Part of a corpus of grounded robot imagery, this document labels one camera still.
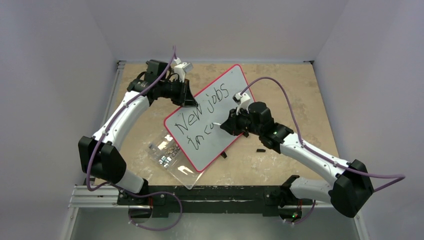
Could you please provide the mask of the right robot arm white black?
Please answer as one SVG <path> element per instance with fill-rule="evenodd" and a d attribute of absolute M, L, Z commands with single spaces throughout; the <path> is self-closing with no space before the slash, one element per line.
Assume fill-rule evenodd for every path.
<path fill-rule="evenodd" d="M 375 192 L 363 162 L 349 162 L 308 145 L 292 129 L 275 122 L 264 102 L 251 103 L 247 109 L 231 109 L 219 127 L 232 136 L 256 135 L 266 148 L 300 162 L 323 178 L 288 179 L 280 191 L 288 204 L 298 199 L 326 202 L 345 217 L 353 218 Z"/>

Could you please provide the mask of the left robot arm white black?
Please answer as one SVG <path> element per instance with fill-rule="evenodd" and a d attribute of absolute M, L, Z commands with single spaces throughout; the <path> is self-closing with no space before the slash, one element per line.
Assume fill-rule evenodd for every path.
<path fill-rule="evenodd" d="M 148 181 L 130 171 L 120 154 L 123 141 L 139 117 L 159 98 L 169 99 L 182 108 L 197 107 L 187 73 L 193 69 L 190 62 L 173 56 L 169 62 L 151 59 L 145 71 L 139 73 L 126 89 L 126 93 L 110 118 L 89 136 L 78 141 L 78 152 L 85 183 L 93 192 L 90 178 L 103 180 L 119 188 L 138 205 L 151 196 Z"/>

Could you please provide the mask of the pink framed whiteboard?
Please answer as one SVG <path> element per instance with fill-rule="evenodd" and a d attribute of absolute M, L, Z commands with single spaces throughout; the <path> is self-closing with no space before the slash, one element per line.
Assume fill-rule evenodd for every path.
<path fill-rule="evenodd" d="M 164 126 L 197 172 L 204 171 L 236 139 L 212 123 L 223 123 L 237 107 L 233 96 L 248 86 L 241 65 L 235 64 L 194 98 L 198 107 L 179 107 Z"/>

